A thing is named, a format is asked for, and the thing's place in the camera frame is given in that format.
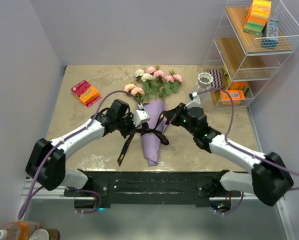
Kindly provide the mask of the purple wrapping paper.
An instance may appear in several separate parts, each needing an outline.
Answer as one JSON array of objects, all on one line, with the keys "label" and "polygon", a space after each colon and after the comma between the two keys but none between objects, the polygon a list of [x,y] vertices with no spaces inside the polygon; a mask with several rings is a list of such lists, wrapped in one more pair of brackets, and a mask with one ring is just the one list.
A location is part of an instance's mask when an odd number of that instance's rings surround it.
[{"label": "purple wrapping paper", "polygon": [[[153,129],[158,119],[165,110],[165,101],[158,100],[149,103],[144,106],[144,109],[148,112],[150,119],[146,123],[150,129]],[[141,137],[142,150],[144,158],[147,160],[149,167],[156,166],[159,163],[161,141],[154,133],[146,133]]]}]

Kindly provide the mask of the pink white flower bunch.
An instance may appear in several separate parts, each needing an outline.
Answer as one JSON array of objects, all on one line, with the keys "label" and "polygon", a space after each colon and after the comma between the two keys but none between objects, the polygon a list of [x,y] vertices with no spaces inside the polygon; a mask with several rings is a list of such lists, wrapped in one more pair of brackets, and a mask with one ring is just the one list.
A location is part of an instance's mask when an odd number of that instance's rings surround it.
[{"label": "pink white flower bunch", "polygon": [[141,103],[164,101],[179,91],[183,78],[170,70],[164,73],[159,65],[143,67],[135,71],[134,81],[124,87],[124,91],[135,96]]}]

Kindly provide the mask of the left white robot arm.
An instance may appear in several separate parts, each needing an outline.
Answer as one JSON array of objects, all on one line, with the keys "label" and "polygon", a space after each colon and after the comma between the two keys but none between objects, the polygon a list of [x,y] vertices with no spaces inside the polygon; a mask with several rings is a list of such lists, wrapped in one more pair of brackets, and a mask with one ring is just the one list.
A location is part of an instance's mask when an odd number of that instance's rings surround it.
[{"label": "left white robot arm", "polygon": [[126,135],[135,127],[128,103],[116,99],[104,111],[61,137],[37,140],[25,172],[48,191],[64,186],[75,188],[81,196],[90,195],[93,184],[87,174],[67,168],[66,161],[92,141],[116,130]]}]

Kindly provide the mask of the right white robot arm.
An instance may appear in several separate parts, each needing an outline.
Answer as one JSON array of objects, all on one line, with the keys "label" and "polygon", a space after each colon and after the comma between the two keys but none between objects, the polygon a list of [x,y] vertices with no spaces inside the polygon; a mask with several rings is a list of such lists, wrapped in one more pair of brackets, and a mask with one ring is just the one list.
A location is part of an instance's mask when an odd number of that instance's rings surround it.
[{"label": "right white robot arm", "polygon": [[180,103],[162,114],[168,124],[186,129],[201,150],[221,156],[246,171],[226,172],[212,184],[215,195],[222,197],[229,191],[244,192],[255,195],[267,206],[273,206],[294,186],[290,173],[277,153],[253,151],[229,140],[208,125],[202,108],[188,108]]}]

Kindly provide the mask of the black gold-lettered ribbon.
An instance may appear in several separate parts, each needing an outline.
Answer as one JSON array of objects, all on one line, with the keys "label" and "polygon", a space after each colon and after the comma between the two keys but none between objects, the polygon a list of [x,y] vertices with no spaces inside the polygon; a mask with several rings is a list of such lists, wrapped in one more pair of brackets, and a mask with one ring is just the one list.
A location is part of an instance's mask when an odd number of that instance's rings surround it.
[{"label": "black gold-lettered ribbon", "polygon": [[140,133],[141,136],[143,136],[145,134],[154,134],[160,140],[160,142],[163,145],[165,145],[165,146],[169,145],[169,140],[167,139],[167,137],[165,135],[163,135],[162,131],[157,130],[157,127],[161,124],[161,122],[165,118],[165,116],[164,116],[165,112],[166,111],[163,110],[160,113],[159,118],[158,118],[158,120],[157,120],[156,125],[155,125],[154,128],[149,128],[148,123],[145,122],[145,123],[141,124],[141,128],[137,128],[134,132],[132,132],[129,135],[129,137],[127,138],[126,142],[124,143],[123,148],[122,148],[122,150],[120,152],[120,155],[119,155],[119,157],[117,159],[117,163],[118,163],[119,166],[121,166],[121,164],[122,164],[122,162],[123,162],[123,160],[125,158],[125,155],[126,155],[126,153],[128,151],[128,148],[130,146],[130,143],[131,143],[131,141],[134,138],[134,135],[136,133]]}]

